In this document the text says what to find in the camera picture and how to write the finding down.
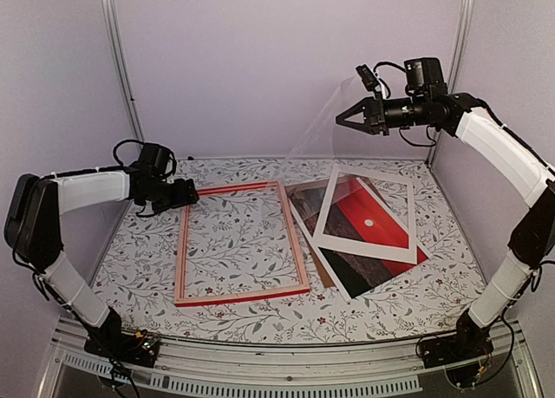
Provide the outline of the clear acrylic sheet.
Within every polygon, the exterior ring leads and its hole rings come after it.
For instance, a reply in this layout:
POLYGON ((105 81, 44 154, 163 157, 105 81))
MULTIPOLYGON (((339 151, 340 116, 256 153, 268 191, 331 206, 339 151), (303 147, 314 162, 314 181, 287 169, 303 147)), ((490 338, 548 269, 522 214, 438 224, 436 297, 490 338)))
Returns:
POLYGON ((295 139, 292 149, 277 164, 275 180, 292 186, 328 180, 334 164, 364 159, 368 139, 361 133, 336 124, 336 117, 366 97, 362 83, 349 77, 338 84, 310 125, 295 139))

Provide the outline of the wooden picture frame red edge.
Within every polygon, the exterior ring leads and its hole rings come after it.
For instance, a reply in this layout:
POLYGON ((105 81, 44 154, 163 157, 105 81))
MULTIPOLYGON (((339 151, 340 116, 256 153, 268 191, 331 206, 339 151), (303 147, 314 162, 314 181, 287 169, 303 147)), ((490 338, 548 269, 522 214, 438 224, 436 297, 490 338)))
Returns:
POLYGON ((310 291, 280 180, 199 190, 183 211, 174 303, 244 303, 310 291))

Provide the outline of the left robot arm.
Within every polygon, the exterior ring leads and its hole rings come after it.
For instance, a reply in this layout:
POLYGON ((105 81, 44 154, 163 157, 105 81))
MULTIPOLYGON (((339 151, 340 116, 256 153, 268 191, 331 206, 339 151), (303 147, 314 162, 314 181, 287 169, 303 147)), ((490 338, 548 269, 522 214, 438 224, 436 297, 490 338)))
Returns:
POLYGON ((155 176, 137 167, 111 166, 38 177, 16 184, 4 237, 15 262, 33 273, 44 296, 57 296, 84 325, 98 329, 96 345, 111 358, 129 349, 127 336, 108 325, 114 312, 91 289, 64 251, 61 217, 107 202, 149 204, 153 214, 193 205, 199 195, 191 179, 155 176))

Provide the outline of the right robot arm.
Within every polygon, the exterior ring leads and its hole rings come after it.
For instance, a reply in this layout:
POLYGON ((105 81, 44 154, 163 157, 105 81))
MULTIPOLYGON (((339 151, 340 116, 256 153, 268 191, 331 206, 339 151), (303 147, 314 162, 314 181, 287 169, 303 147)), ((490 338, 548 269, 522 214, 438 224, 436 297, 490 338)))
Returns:
POLYGON ((431 126, 443 130, 484 157, 513 186, 528 207, 513 229, 506 255, 483 293, 459 317, 448 352, 466 360, 480 348, 485 331, 530 281, 554 246, 554 168, 542 160, 469 94, 413 96, 382 100, 365 97, 336 116, 336 124, 366 134, 392 128, 431 126))

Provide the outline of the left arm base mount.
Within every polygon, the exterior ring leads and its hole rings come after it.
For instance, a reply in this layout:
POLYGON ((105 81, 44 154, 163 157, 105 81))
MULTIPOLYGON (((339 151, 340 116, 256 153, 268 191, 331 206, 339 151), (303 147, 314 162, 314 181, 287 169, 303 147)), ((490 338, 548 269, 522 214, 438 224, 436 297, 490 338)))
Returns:
POLYGON ((146 329, 134 334, 120 331, 110 334, 92 330, 88 334, 84 350, 92 355, 153 368, 160 351, 160 337, 146 329))

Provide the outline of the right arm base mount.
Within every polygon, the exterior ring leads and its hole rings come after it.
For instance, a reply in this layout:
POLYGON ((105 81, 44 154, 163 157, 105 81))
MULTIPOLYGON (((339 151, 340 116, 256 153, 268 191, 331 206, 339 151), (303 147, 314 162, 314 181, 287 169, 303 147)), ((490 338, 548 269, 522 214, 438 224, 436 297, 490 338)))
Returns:
POLYGON ((417 341, 415 353, 425 369, 443 368, 452 386, 474 388, 492 364, 493 343, 489 335, 462 343, 456 334, 430 334, 417 341))

